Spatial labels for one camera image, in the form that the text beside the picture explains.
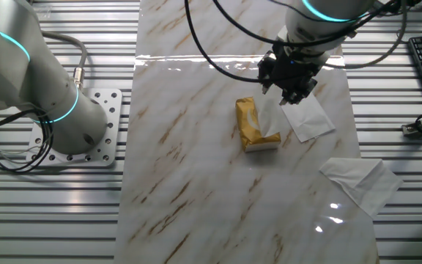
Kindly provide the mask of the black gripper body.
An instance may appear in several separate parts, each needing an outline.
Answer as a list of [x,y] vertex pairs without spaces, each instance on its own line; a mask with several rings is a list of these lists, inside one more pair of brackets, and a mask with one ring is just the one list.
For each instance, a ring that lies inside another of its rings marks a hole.
[[267,53],[275,54],[275,66],[270,80],[272,85],[280,89],[293,81],[314,79],[324,64],[324,52],[308,48],[289,48],[274,44]]

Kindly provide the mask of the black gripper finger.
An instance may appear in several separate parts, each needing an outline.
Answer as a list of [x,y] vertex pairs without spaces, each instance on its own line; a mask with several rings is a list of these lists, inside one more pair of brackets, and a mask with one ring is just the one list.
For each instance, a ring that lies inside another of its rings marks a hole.
[[317,85],[317,80],[310,79],[301,79],[300,81],[293,81],[291,84],[283,85],[282,89],[282,99],[279,103],[280,106],[286,104],[298,104],[303,99],[307,98],[314,87]]
[[262,93],[265,95],[273,82],[270,80],[273,68],[275,66],[275,54],[266,53],[257,64],[259,73],[258,79],[262,84]]

